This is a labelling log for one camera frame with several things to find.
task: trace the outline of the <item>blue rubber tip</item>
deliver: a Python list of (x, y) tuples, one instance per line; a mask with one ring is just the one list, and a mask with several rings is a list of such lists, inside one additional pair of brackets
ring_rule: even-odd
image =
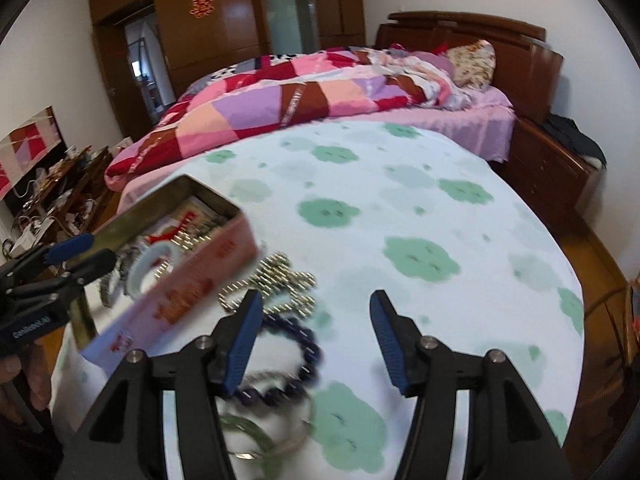
[(246, 364), (249, 361), (251, 350), (254, 348), (255, 338), (261, 324), (262, 295), (255, 294), (244, 316), (242, 326), (238, 329), (236, 339), (231, 345), (231, 350), (227, 354), (226, 374), (222, 388), (228, 396), (231, 396), (242, 382)]
[(385, 312), (385, 308), (376, 293), (372, 294), (369, 301), (369, 315), (391, 383), (404, 395), (409, 388), (409, 380), (404, 372), (406, 369), (404, 352), (391, 326), (389, 314)]
[(44, 263), (47, 265), (59, 265), (78, 256), (78, 254), (88, 251), (93, 244), (94, 236), (91, 233), (74, 236), (50, 248), (45, 256)]

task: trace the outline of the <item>pink box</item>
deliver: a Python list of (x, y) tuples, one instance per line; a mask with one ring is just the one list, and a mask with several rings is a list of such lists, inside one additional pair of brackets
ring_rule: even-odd
[(210, 241), (199, 244), (167, 277), (138, 298), (101, 334), (95, 335), (94, 328), (93, 337), (87, 337), (86, 331), (88, 328), (90, 332), (90, 327), (79, 327), (77, 321), (74, 323), (80, 353), (107, 373), (115, 370), (129, 350), (147, 350), (161, 334), (193, 310), (201, 298), (229, 282), (257, 255), (254, 236), (242, 210), (186, 175), (171, 180), (111, 219), (95, 233), (91, 252), (102, 248), (117, 251), (175, 210), (189, 196), (195, 196), (230, 220), (212, 234)]

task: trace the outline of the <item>wooden nightstand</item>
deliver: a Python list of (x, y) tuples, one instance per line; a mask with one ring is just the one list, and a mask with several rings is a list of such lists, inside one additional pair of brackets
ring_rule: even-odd
[(555, 235), (576, 229), (602, 172), (569, 152), (532, 121), (518, 118), (509, 161), (498, 174)]

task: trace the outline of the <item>dark beaded bracelet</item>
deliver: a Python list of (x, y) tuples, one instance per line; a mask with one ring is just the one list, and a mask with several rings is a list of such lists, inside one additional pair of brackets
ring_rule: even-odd
[(305, 385), (312, 384), (318, 377), (317, 366), (322, 360), (322, 351), (316, 344), (316, 335), (305, 326), (301, 326), (295, 317), (282, 317), (279, 314), (267, 314), (262, 318), (262, 330), (271, 333), (282, 333), (294, 339), (300, 349), (305, 363), (298, 369), (297, 379), (291, 378), (284, 385), (284, 390), (269, 388), (261, 394), (256, 388), (239, 388), (234, 397), (245, 407), (255, 406), (260, 400), (271, 408), (276, 408), (286, 401), (296, 402), (305, 395)]

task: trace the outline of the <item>white tablecloth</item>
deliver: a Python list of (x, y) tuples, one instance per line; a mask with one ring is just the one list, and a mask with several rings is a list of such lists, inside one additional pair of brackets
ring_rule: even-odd
[[(545, 227), (484, 160), (434, 132), (345, 122), (240, 141), (177, 174), (236, 202), (264, 253), (283, 251), (317, 277), (318, 309), (307, 322), (324, 353), (312, 391), (316, 430), (285, 460), (283, 480), (394, 476), (414, 401), (386, 374), (368, 311), (377, 288), (455, 351), (507, 352), (564, 440), (582, 368), (580, 285)], [(98, 305), (93, 289), (90, 299)], [(123, 304), (97, 306), (98, 329)], [(222, 315), (209, 298), (153, 353), (177, 351)], [(301, 360), (293, 342), (264, 335), (248, 370), (295, 372)], [(53, 380), (54, 423), (67, 440), (106, 380), (74, 351), (69, 329)], [(462, 476), (468, 423), (466, 395), (458, 398), (451, 479)], [(180, 478), (175, 447), (167, 453)], [(259, 476), (246, 464), (236, 471), (241, 480)]]

